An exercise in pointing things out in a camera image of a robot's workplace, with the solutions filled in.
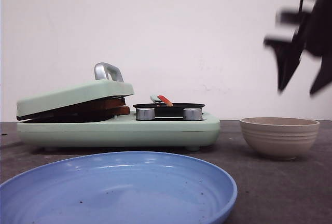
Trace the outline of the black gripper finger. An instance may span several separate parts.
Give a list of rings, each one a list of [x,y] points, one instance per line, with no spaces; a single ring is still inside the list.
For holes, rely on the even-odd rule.
[[[282,92],[300,63],[303,48],[289,42],[277,42],[273,48],[278,66],[278,90]]]
[[[316,94],[331,83],[331,52],[325,54],[321,58],[321,68],[310,88],[310,95]]]

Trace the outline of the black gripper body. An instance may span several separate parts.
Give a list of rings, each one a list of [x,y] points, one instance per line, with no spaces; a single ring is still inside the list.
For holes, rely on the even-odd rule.
[[[299,12],[303,1],[300,0]],[[312,55],[324,57],[331,53],[331,0],[316,0],[305,23],[305,49]]]

